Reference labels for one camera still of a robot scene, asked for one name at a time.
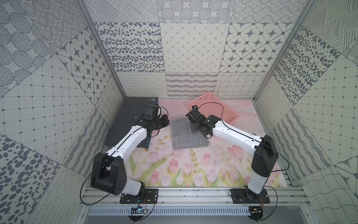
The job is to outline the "grey striped square dishcloth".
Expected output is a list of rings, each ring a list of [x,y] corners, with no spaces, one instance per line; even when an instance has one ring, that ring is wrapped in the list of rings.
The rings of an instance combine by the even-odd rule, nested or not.
[[[209,146],[209,140],[198,132],[192,131],[192,124],[187,118],[178,118],[171,121],[172,148],[192,149]]]

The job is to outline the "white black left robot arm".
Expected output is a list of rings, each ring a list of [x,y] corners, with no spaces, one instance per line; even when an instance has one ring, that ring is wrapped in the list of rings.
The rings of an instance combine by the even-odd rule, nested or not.
[[[98,153],[93,161],[91,187],[116,196],[126,194],[143,197],[145,184],[127,177],[125,162],[140,142],[151,136],[152,131],[168,125],[169,118],[166,114],[153,120],[141,119],[113,148],[106,153]]]

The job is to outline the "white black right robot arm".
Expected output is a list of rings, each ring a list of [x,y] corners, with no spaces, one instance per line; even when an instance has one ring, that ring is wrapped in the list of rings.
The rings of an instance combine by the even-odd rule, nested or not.
[[[186,117],[204,136],[225,139],[253,156],[252,174],[246,186],[246,194],[258,198],[279,158],[274,140],[268,135],[259,137],[239,130],[215,115],[205,117],[196,106],[186,114]]]

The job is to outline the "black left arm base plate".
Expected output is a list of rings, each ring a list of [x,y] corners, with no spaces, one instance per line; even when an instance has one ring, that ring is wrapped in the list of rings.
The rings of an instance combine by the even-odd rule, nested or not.
[[[122,194],[120,204],[156,204],[158,201],[158,189],[141,190],[138,195]]]

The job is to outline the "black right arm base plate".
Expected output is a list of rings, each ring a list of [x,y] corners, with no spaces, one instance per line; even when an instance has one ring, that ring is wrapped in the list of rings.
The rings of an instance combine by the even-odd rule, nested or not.
[[[255,194],[251,190],[245,189],[230,189],[228,192],[234,204],[269,204],[270,199],[265,189],[262,189],[260,194]]]

